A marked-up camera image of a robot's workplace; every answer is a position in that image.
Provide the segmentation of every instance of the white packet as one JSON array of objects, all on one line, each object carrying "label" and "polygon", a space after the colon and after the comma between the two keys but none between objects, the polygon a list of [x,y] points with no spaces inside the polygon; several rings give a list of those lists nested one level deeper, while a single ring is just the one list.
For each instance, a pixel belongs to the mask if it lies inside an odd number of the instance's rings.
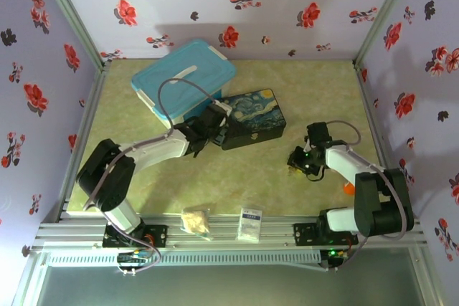
[{"label": "white packet", "polygon": [[262,211],[259,209],[242,208],[237,229],[237,240],[258,243],[261,233]]}]

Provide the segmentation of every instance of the white handle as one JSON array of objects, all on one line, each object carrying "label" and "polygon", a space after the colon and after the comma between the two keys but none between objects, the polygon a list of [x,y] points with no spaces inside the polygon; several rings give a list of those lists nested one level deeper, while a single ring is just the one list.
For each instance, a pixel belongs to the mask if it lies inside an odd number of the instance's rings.
[{"label": "white handle", "polygon": [[197,66],[193,65],[193,66],[190,66],[188,68],[186,68],[185,70],[181,71],[180,73],[177,73],[174,78],[172,79],[181,79],[183,77],[186,77],[187,75],[189,75],[190,73],[196,71],[198,69]]}]

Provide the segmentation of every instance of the small packet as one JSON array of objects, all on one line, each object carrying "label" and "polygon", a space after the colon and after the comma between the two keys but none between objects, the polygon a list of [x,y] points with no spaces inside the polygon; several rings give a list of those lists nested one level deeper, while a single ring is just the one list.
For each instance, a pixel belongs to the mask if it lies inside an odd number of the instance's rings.
[{"label": "small packet", "polygon": [[181,230],[196,234],[203,239],[212,240],[209,228],[210,209],[187,210],[181,212]]},{"label": "small packet", "polygon": [[237,230],[237,240],[258,243],[261,233],[261,215],[259,209],[242,208]]}]

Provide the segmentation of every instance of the container lid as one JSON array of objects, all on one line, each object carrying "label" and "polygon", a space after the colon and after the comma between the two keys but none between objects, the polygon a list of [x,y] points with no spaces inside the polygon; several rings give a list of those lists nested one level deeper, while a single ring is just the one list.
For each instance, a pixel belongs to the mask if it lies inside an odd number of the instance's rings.
[{"label": "container lid", "polygon": [[[186,79],[212,94],[236,74],[235,66],[206,42],[195,39],[166,55],[132,78],[138,96],[161,118],[158,89],[169,78]],[[161,101],[171,118],[177,118],[205,100],[206,96],[185,82],[170,82],[162,88]]]}]

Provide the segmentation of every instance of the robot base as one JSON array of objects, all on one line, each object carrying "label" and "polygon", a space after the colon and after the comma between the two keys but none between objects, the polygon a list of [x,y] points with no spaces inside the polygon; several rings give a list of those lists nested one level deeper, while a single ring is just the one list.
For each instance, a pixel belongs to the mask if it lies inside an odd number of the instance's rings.
[{"label": "robot base", "polygon": [[[131,236],[152,242],[155,247],[166,247],[167,226],[165,225],[145,225],[135,229]],[[140,244],[132,242],[119,234],[112,226],[107,225],[103,236],[102,247],[141,247]]]},{"label": "robot base", "polygon": [[321,230],[315,223],[294,224],[293,236],[297,247],[319,247],[338,245],[357,245],[359,240],[351,232],[333,232]]}]

